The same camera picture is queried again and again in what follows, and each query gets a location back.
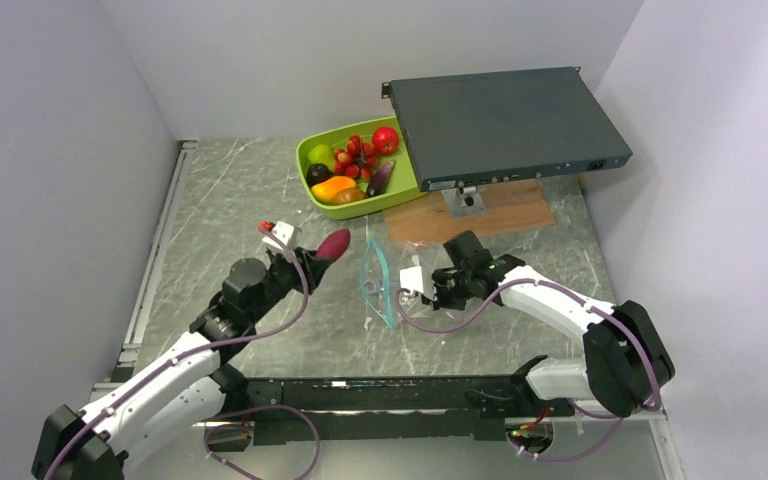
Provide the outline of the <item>magenta fake sweet potato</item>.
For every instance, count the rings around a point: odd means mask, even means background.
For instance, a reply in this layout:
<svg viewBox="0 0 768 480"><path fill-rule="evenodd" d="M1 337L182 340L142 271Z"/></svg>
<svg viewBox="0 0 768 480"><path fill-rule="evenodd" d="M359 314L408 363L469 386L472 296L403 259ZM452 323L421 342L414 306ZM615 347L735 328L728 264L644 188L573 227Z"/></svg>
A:
<svg viewBox="0 0 768 480"><path fill-rule="evenodd" d="M349 229L340 229L328 235L316 250L315 256L330 262L336 262L348 250L351 244Z"/></svg>

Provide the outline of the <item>clear zip top bag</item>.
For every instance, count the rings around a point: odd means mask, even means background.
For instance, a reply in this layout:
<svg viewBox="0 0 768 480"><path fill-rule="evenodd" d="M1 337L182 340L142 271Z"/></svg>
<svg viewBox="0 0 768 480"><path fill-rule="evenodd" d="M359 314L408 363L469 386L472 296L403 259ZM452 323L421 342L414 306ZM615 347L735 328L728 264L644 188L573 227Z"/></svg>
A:
<svg viewBox="0 0 768 480"><path fill-rule="evenodd" d="M423 266L420 257L417 254L410 257L410 264L408 267L414 265ZM364 295L361 290L361 282L366 279L379 280L385 286L384 294L375 296ZM394 305L394 301L397 299L395 295L396 287L400 288L399 272L397 280L398 283L395 283L390 277L390 267L383 249L376 241L374 235L372 233L367 233L366 247L359 272L360 291L366 306L384 321L388 329L394 329L399 322ZM411 295L409 293L407 293L407 296L423 297L423 295Z"/></svg>

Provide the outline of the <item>orange fake fruit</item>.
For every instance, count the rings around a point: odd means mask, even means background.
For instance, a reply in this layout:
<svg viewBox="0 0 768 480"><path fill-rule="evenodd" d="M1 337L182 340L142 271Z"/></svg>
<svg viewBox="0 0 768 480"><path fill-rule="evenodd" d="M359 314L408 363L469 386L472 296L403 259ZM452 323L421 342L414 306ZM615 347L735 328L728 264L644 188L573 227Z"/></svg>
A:
<svg viewBox="0 0 768 480"><path fill-rule="evenodd" d="M319 203L331 204L339 192L356 187L356 181L350 177L333 176L328 180L313 185L310 191L313 198Z"/></svg>

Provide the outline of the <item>dark purple fake fruit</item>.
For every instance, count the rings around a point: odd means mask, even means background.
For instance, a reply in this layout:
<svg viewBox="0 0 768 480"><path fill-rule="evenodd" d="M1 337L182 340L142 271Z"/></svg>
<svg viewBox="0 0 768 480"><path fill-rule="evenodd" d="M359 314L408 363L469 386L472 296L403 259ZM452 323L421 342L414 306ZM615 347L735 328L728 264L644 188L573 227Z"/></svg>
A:
<svg viewBox="0 0 768 480"><path fill-rule="evenodd" d="M329 180L333 172L329 167L322 163L311 164L305 174L305 181L308 187L313 187Z"/></svg>

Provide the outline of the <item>purple fake eggplant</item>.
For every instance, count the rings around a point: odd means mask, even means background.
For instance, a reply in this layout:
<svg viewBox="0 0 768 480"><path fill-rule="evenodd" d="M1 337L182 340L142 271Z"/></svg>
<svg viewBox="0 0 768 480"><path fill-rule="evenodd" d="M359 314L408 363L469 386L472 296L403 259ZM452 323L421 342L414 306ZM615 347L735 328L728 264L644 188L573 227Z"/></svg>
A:
<svg viewBox="0 0 768 480"><path fill-rule="evenodd" d="M375 171L366 188L368 197L380 196L385 192L395 165L396 161L390 160Z"/></svg>

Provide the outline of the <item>red fake apple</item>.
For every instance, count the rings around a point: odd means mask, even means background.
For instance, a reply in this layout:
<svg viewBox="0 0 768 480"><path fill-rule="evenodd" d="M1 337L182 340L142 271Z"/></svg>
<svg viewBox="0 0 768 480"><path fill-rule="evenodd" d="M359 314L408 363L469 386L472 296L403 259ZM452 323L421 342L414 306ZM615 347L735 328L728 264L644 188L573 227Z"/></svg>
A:
<svg viewBox="0 0 768 480"><path fill-rule="evenodd" d="M382 126L373 132L371 143L378 155L389 156L397 152L401 139L396 129Z"/></svg>

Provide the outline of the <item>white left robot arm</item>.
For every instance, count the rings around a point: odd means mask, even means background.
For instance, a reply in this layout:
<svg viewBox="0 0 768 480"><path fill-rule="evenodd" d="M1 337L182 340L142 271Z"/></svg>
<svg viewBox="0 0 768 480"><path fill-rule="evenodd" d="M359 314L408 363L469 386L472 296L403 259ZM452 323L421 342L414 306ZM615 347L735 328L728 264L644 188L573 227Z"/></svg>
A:
<svg viewBox="0 0 768 480"><path fill-rule="evenodd" d="M279 249L270 262L237 261L208 307L178 340L117 389L45 420L31 473L36 479L124 479L192 424L239 417L245 377L229 361L259 338L257 323L289 293L312 294L347 250L328 239L315 250Z"/></svg>

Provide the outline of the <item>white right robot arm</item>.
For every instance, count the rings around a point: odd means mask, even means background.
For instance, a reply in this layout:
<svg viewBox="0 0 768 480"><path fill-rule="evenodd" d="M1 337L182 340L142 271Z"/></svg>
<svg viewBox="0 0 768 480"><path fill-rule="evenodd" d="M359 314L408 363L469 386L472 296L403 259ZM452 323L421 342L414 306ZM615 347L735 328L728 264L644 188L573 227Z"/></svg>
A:
<svg viewBox="0 0 768 480"><path fill-rule="evenodd" d="M451 265L400 273L403 289L435 310L463 310L480 300L537 319L578 345L578 358L539 356L520 369L511 388L517 411L534 415L552 400L591 400L616 417L657 410L675 366L646 309L627 300L597 300L540 274L510 254L495 257L471 231L445 242Z"/></svg>

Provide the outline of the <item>chrome combination wrench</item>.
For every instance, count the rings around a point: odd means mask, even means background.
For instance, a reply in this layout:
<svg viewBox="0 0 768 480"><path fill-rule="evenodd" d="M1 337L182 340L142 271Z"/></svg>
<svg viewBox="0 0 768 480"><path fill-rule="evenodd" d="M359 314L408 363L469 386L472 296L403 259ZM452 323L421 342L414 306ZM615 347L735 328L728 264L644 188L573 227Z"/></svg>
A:
<svg viewBox="0 0 768 480"><path fill-rule="evenodd" d="M361 290L367 296L383 295L385 286L379 280L366 279L361 282Z"/></svg>

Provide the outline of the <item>wooden board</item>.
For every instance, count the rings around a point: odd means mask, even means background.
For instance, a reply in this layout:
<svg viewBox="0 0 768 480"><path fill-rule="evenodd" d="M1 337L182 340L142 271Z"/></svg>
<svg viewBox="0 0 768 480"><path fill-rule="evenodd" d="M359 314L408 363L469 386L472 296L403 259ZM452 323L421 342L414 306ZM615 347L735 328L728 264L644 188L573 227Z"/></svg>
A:
<svg viewBox="0 0 768 480"><path fill-rule="evenodd" d="M453 216L441 192L386 209L389 238L402 244L442 244L466 230L487 238L555 224L548 201L533 180L483 186L478 194L485 210L462 217Z"/></svg>

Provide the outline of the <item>lime green plastic tub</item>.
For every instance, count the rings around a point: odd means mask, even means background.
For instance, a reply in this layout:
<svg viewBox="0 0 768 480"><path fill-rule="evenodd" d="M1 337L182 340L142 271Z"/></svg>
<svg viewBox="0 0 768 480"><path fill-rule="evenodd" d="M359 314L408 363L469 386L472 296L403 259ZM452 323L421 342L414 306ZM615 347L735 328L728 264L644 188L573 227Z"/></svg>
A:
<svg viewBox="0 0 768 480"><path fill-rule="evenodd" d="M302 188L326 217L359 217L424 195L402 137L390 155L372 151L374 134L381 129L399 132L400 126L388 116L328 130L297 145Z"/></svg>

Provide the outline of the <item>dark grey rack device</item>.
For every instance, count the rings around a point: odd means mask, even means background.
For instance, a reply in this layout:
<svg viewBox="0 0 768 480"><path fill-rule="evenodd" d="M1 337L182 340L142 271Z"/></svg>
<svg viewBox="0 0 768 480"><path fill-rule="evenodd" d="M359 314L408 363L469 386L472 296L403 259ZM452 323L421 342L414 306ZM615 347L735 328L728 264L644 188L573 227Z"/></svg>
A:
<svg viewBox="0 0 768 480"><path fill-rule="evenodd" d="M381 86L423 192L618 169L632 149L577 67Z"/></svg>

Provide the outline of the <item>metal stand base plate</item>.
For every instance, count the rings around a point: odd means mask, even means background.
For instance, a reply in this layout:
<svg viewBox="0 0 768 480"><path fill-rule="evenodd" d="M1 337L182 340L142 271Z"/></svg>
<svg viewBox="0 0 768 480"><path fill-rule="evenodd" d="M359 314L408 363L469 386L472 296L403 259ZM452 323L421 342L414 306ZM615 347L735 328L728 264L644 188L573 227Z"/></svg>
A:
<svg viewBox="0 0 768 480"><path fill-rule="evenodd" d="M487 210L477 186L445 189L441 193L453 218L480 215Z"/></svg>

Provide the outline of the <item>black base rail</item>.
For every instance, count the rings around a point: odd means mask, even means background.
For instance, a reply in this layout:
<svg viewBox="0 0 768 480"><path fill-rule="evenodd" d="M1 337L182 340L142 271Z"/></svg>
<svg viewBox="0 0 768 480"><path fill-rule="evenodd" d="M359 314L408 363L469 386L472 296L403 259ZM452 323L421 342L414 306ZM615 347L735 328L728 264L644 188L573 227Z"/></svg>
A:
<svg viewBox="0 0 768 480"><path fill-rule="evenodd" d="M307 440L470 437L503 441L519 421L571 417L521 375L266 378L222 374L214 419L240 419L257 446Z"/></svg>

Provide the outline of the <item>aluminium frame rail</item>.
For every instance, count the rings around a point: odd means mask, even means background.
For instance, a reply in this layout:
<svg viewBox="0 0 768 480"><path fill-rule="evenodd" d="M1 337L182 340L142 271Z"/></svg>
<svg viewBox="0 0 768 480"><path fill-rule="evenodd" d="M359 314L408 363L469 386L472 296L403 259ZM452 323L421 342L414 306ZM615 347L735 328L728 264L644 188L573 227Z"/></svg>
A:
<svg viewBox="0 0 768 480"><path fill-rule="evenodd" d="M132 376L135 370L144 343L145 331L172 236L175 218L180 208L198 142L196 140L183 140L179 142L178 146L178 156L154 230L147 263L116 364L109 379L93 385L89 396L90 402L103 398L121 386L125 378Z"/></svg>

